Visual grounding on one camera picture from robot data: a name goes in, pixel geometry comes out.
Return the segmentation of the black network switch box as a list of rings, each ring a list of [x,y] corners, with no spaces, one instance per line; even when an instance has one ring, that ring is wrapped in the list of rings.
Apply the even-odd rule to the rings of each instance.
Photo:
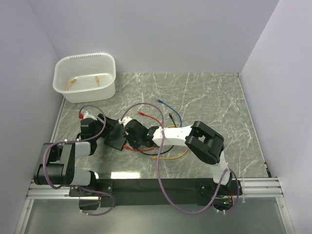
[[[122,151],[123,146],[126,143],[126,138],[124,136],[124,127],[117,123],[108,133],[104,140],[104,145],[111,147],[113,149]]]

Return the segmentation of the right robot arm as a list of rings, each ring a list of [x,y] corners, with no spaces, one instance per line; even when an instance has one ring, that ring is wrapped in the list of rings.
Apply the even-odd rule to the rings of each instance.
[[[225,160],[224,137],[203,122],[195,121],[186,127],[148,129],[137,120],[125,117],[119,124],[124,127],[125,137],[134,149],[187,146],[199,160],[209,165],[216,192],[224,195],[231,190],[233,176]]]

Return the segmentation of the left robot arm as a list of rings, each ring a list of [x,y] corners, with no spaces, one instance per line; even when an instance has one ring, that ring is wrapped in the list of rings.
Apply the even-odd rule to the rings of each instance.
[[[80,134],[79,142],[74,143],[45,143],[42,146],[39,159],[34,171],[34,183],[47,185],[47,173],[51,183],[57,185],[80,186],[87,196],[94,195],[98,190],[98,183],[92,180],[94,173],[75,168],[76,159],[92,155],[97,148],[97,140],[106,138],[118,121],[98,114],[97,117],[85,112],[79,114]]]

